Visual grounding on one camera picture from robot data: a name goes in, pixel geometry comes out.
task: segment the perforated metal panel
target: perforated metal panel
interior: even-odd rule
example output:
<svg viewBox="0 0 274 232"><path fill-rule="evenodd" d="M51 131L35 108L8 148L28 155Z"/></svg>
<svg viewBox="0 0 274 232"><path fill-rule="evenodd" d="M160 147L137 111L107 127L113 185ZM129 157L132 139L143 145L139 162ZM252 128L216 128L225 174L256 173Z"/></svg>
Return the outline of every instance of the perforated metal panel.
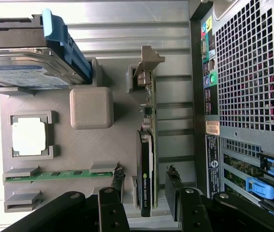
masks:
<svg viewBox="0 0 274 232"><path fill-rule="evenodd" d="M224 139L223 147L256 158L259 158L258 152L261 152L261 147L258 145L247 144L232 139Z"/></svg>
<svg viewBox="0 0 274 232"><path fill-rule="evenodd" d="M251 0L216 32L220 125L274 131L272 10Z"/></svg>

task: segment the barcode label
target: barcode label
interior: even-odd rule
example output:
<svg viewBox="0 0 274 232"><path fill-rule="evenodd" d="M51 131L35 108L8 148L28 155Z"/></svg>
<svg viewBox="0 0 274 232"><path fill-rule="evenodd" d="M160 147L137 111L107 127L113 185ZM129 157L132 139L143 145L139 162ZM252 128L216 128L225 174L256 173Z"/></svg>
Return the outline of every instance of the barcode label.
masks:
<svg viewBox="0 0 274 232"><path fill-rule="evenodd" d="M219 135L220 134L219 121L206 121L206 133Z"/></svg>

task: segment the ventilation grille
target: ventilation grille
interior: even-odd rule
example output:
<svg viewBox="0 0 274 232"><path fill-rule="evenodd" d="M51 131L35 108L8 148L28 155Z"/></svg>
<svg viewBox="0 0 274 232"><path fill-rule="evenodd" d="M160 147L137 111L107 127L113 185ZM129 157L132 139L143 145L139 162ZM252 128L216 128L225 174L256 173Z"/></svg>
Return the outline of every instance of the ventilation grille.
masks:
<svg viewBox="0 0 274 232"><path fill-rule="evenodd" d="M223 147L247 156L259 158L258 153L261 152L261 147L253 144L246 144L231 139L224 139Z"/></svg>
<svg viewBox="0 0 274 232"><path fill-rule="evenodd" d="M274 131L272 31L251 0L216 33L221 126Z"/></svg>

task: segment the screw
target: screw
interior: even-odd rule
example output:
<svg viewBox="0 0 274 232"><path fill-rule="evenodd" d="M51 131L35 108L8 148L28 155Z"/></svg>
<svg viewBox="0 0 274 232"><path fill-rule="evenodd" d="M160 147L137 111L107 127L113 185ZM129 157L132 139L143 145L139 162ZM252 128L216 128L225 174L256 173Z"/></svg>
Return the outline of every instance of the screw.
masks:
<svg viewBox="0 0 274 232"><path fill-rule="evenodd" d="M225 193L221 193L220 197L223 198L223 199L229 198L229 196L227 194L225 194Z"/></svg>
<svg viewBox="0 0 274 232"><path fill-rule="evenodd" d="M194 192L194 190L193 190L193 189L191 189L191 188L187 188L187 189L185 190L185 192L187 192L187 193L193 193L193 192Z"/></svg>
<svg viewBox="0 0 274 232"><path fill-rule="evenodd" d="M104 191L104 193L111 193L113 190L111 188L108 188Z"/></svg>
<svg viewBox="0 0 274 232"><path fill-rule="evenodd" d="M35 48L35 49L34 49L34 53L42 53L42 49L40 49L40 48Z"/></svg>
<svg viewBox="0 0 274 232"><path fill-rule="evenodd" d="M76 194L74 194L74 195L71 195L70 198L74 199L74 198L78 198L79 196L80 196L80 194L79 194L79 193L76 193Z"/></svg>

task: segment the rear i/o panel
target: rear i/o panel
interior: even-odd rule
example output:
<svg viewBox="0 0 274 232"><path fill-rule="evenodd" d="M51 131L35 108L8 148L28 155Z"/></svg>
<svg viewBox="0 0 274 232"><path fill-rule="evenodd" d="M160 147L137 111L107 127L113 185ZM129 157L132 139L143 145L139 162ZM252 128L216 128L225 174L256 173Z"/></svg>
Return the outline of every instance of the rear i/o panel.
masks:
<svg viewBox="0 0 274 232"><path fill-rule="evenodd" d="M214 12L200 21L201 68L219 190L274 214L274 0L234 1L220 19ZM206 140L206 159L208 150Z"/></svg>

